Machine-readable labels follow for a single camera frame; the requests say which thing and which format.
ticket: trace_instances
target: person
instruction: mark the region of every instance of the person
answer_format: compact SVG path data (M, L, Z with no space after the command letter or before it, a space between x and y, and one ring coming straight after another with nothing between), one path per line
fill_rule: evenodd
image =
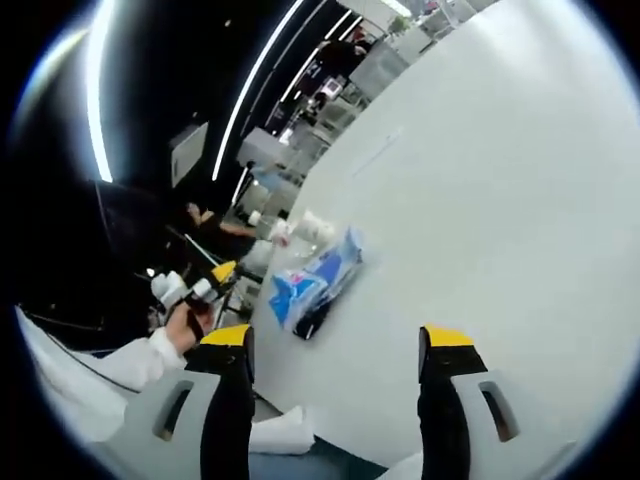
M312 98L313 104L310 106L310 111L312 114L318 115L329 101L329 97L324 92L316 92Z
M332 77L348 78L371 50L366 41L350 43L341 40L325 41L320 44L317 59Z
M318 123L318 119L316 118L316 116L309 112L306 108L298 114L298 118L306 122L310 127L315 127Z
M206 250L229 261L234 260L253 272L266 271L273 245L256 239L254 228L221 221L210 210L201 212L195 203L187 204L194 239Z
M81 443L108 440L123 424L128 401L167 372L184 368L184 353L196 344L186 303L176 306L166 326L149 338L135 339L103 358L67 349L20 308L15 310L45 400ZM211 310L196 319L203 331L211 329ZM249 450L302 454L312 444L308 421L301 409L294 409L255 423Z

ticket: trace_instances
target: ceiling light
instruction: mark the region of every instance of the ceiling light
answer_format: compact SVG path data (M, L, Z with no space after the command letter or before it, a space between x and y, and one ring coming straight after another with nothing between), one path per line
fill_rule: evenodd
M347 13L345 13L345 14L340 18L340 20L338 20L338 21L336 22L336 24L331 28L331 30L329 30L329 31L327 32L327 34L324 36L324 39L325 39L325 40L329 40L329 37L331 37L331 35L333 35L333 32L335 32L335 31L338 29L338 27L339 27L340 25L342 25L342 22L344 22L344 21L347 19L347 17L349 17L349 15L351 15L351 10L348 10L348 11L347 11Z
M296 0L296 2L291 6L289 11L284 15L284 17L282 17L282 20L280 20L280 23L278 23L275 30L269 37L269 40L267 40L267 43L265 44L264 48L260 52L260 55L258 56L256 63L254 63L253 67L251 68L251 71L249 72L249 75L247 76L247 79L244 82L244 86L240 91L240 95L238 95L238 99L236 100L236 105L235 107L233 107L233 111L231 112L231 116L229 117L229 123L227 124L227 128L224 131L224 135L222 136L222 142L220 142L220 149L218 150L216 163L213 167L213 175L211 175L212 181L215 182L216 179L218 178L220 163L222 162L222 157L224 156L224 152L227 148L227 143L229 142L229 136L231 135L231 130L233 129L233 125L236 122L236 117L238 116L240 107L244 102L244 98L247 96L247 93L249 92L249 88L251 87L251 84L253 83L253 80L255 79L256 74L258 73L258 70L262 65L262 62L264 62L264 59L267 57L267 54L269 53L269 50L271 50L271 48L273 47L273 44L276 42L276 40L282 33L282 30L284 30L284 27L287 25L287 23L289 23L289 21L291 20L293 15L296 13L298 8L300 8L303 2L304 0Z
M33 73L29 77L24 91L20 98L20 103L16 110L13 127L18 131L17 126L23 125L29 112L37 100L44 93L46 85L53 80L56 72L59 71L60 65L65 58L80 43L80 40L88 33L86 27L80 30L65 32L60 38L47 50L43 59L38 62Z
M238 200L238 194L240 193L240 187L242 187L242 182L244 182L244 177L247 176L247 172L248 171L249 171L249 169L245 167L245 169L242 171L242 175L240 175L240 180L238 180L238 185L236 186L236 191L233 192L233 197L231 198L231 206L232 207L236 204L236 201Z
M87 47L87 118L89 120L89 134L91 146L98 164L100 178L111 183L113 177L109 170L107 152L102 136L102 122L100 120L100 76L102 69L102 57L107 40L107 32L111 24L111 18L115 8L115 0L103 0L98 6L96 15L89 32L89 45Z
M302 64L302 67L300 67L300 70L298 70L298 73L296 73L296 76L293 77L293 80L291 81L287 89L284 91L284 95L282 95L282 98L280 98L281 102L284 102L286 100L287 95L289 95L289 93L291 92L291 89L295 86L296 83L298 83L298 80L300 80L300 77L307 70L307 67L309 66L313 58L318 54L319 51L320 51L319 48L315 48L313 52L311 52L311 55L309 55L309 58L307 58L307 60Z
M340 35L340 38L338 38L338 40L342 41L344 40L347 35L349 35L351 33L351 30L353 30L354 28L356 28L356 26L358 26L358 24L362 21L362 15L360 15L358 18L355 19L355 21L349 25L349 28L347 28L344 33L342 35Z

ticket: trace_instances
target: led light strip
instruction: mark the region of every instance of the led light strip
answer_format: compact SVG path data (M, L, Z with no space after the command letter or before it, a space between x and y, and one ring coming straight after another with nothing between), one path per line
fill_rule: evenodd
M37 103L37 99L43 94L47 81L51 80L64 59L76 48L88 32L89 29L83 27L79 30L60 34L57 41L43 55L42 60L37 63L20 96L15 120L8 135L10 139L13 139L14 135L20 131L21 126L24 125L29 112Z
M351 30L353 30L354 28L356 28L356 26L358 26L358 24L362 21L362 15L359 16L358 18L355 19L355 21L349 26L349 28L347 28L344 33L342 35L340 35L340 38L338 38L338 40L344 40L345 38L347 38L347 35L349 35L351 33Z
M306 28L306 26L313 20L313 18L316 16L316 14L322 9L322 7L324 7L324 4L327 3L328 0L322 0L318 6L313 10L313 12L311 12L311 15L309 15L307 17L307 19L304 21L304 23L300 26L300 28L298 29L298 31L295 33L295 35L291 38L291 40L289 40L289 43L287 44L287 46L284 48L284 50L282 50L282 53L280 54L280 57L278 57L278 60L276 60L276 63L273 65L273 67L271 68L271 72L269 72L269 76L267 77L267 79L262 82L262 87L260 87L260 90L258 91L258 94L256 95L256 98L253 100L253 105L251 105L251 110L249 110L249 114L247 115L247 119L244 121L244 125L242 126L242 130L240 131L240 135L244 135L244 132L247 130L247 125L249 124L249 121L251 120L251 114L253 113L253 111L256 108L256 105L258 103L258 100L260 100L260 97L262 96L262 92L264 91L264 89L267 87L267 85L269 84L269 81L271 80L271 77L273 76L273 72L276 71L276 69L278 68L278 66L280 65L280 62L282 61L282 59L286 56L287 52L289 51L289 48L291 48L291 45L295 44L296 40L298 39L298 36L300 35L300 33ZM271 115L269 116L269 119L267 120L266 123L269 123L269 120L271 120Z
M247 172L249 172L248 168L245 168L242 171L242 175L240 175L240 180L238 181L238 185L236 186L236 191L233 193L233 197L231 198L231 206L233 207L238 200L238 194L240 193L240 187L242 187L242 182L244 182L244 177L247 176Z
M331 30L329 30L327 32L327 34L324 36L325 40L329 40L329 37L331 37L331 35L333 35L333 33L338 29L338 27L340 27L340 25L342 25L342 23L349 17L349 15L351 15L351 10L348 10L347 13L345 13L342 18L340 18L340 20L338 20L336 22L336 24L333 26L333 28Z
M229 117L229 123L227 124L227 128L224 131L224 135L222 136L222 142L220 142L220 149L218 150L216 163L215 163L215 166L213 167L213 174L211 175L212 181L215 182L218 178L220 164L222 163L222 157L224 156L224 152L227 148L227 143L229 142L229 137L231 136L231 131L233 130L233 125L236 123L236 118L238 116L238 113L240 112L240 107L242 107L242 103L244 102L244 99L247 96L247 93L249 92L249 88L251 87L251 84L253 83L253 80L255 79L258 73L258 70L260 69L260 66L262 65L265 58L267 57L267 54L273 47L274 43L276 42L280 34L282 33L282 30L284 30L284 27L287 26L287 23L289 23L293 15L296 13L296 11L300 8L300 6L303 3L304 3L304 0L296 0L296 2L291 6L291 8L285 14L285 16L282 17L282 20L280 20L280 23L278 23L278 25L276 26L275 30L269 37L269 40L267 40L267 43L262 49L262 52L260 52L260 55L258 56L256 63L254 63L253 67L251 68L251 71L249 72L249 76L245 80L242 90L240 91L240 95L236 100L236 105L235 107L233 107L233 111L231 112L231 116Z
M102 122L100 121L100 74L102 58L106 45L107 33L115 9L115 0L103 0L98 7L89 32L89 45L87 48L87 119L89 121L89 134L91 146L98 164L100 178L111 183L113 177L109 170L107 152L102 136Z
M296 85L296 83L298 83L298 80L300 80L300 77L304 75L304 72L307 70L307 67L309 66L311 61L315 58L315 56L318 54L319 51L320 51L319 48L315 48L313 52L311 52L311 55L309 55L309 58L305 60L305 62L302 64L302 67L300 67L300 70L298 70L298 73L296 73L296 76L293 77L293 80L291 81L287 89L284 91L284 94L280 98L280 102L284 102L287 99L287 95L291 93L291 89Z

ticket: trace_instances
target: black cable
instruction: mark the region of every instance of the black cable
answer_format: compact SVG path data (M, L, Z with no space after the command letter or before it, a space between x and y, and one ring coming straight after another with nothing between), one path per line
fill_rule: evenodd
M97 327L87 327L85 325L76 325L75 323L67 323L67 322L62 322L60 320L53 320L52 318L43 317L42 315L38 315L36 313L29 313L29 317L37 318L38 320L42 320L43 322L47 322L52 325L58 325L60 327L66 327L66 328L75 328L77 330L83 330L87 332L102 332L104 330L102 325L99 325Z
M44 334L45 334L47 337L49 337L49 338L53 341L53 343L55 343L58 347L60 347L60 349L61 349L63 352L65 352L67 355L69 355L71 358L73 358L76 362L78 362L80 365L82 365L83 367L85 367L87 370L89 370L89 371L91 371L91 372L95 373L96 375L98 375L98 376L99 376L100 378L102 378L103 380L106 380L107 382L109 382L109 383L111 383L111 384L115 385L116 387L120 387L120 388L122 388L123 390L126 390L126 391L128 391L128 392L136 393L136 394L140 393L140 391L139 391L139 390L135 390L135 389L133 389L133 388L127 387L126 385L122 385L121 383L118 383L118 382L116 382L115 380L113 380L113 379L111 379L111 378L107 377L106 375L103 375L102 373L98 372L98 371L97 371L97 370L95 370L94 368L91 368L89 365L87 365L86 363L84 363L84 362L83 362L82 360L80 360L78 357L76 357L75 355L73 355L69 350L67 350L67 348L66 348L64 345L62 345L62 344L61 344L61 343L60 343L60 342L59 342L59 341L58 341L54 336L49 335L49 333L47 333L47 332L44 332Z

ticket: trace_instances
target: black ceiling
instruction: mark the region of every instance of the black ceiling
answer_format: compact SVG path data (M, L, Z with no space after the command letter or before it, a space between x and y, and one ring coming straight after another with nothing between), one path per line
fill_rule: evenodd
M301 64L343 15L344 8L335 0L303 2L259 70L236 120L219 178L212 182L220 140L238 94L294 0L115 3L118 12L109 32L100 83L101 123L114 184L155 198L160 211L194 197L224 211L241 173L234 157L243 128L246 134L265 122ZM32 53L25 59L23 72L28 65L33 68L65 22L86 6L71 0L36 4L40 7L31 6L29 13L39 20L26 22L28 28L22 29ZM274 69L314 11L312 20ZM95 303L109 285L117 287L120 277L116 270L120 267L112 262L113 246L105 237L96 195L96 186L102 182L94 183L99 176L87 125L86 47L85 37L47 84L30 112L4 179L11 183L9 191L15 204L9 251L20 265L14 272L14 286L32 291L39 285L44 290L33 292L43 299L77 299L80 282L84 298ZM210 122L205 154L175 195L168 188L168 144L193 121L195 112L198 122ZM118 193L122 191L127 190L113 195L120 197L119 205L126 206L129 197ZM139 201L136 195L131 202ZM34 283L30 273L34 269L56 272L59 281L55 285Z

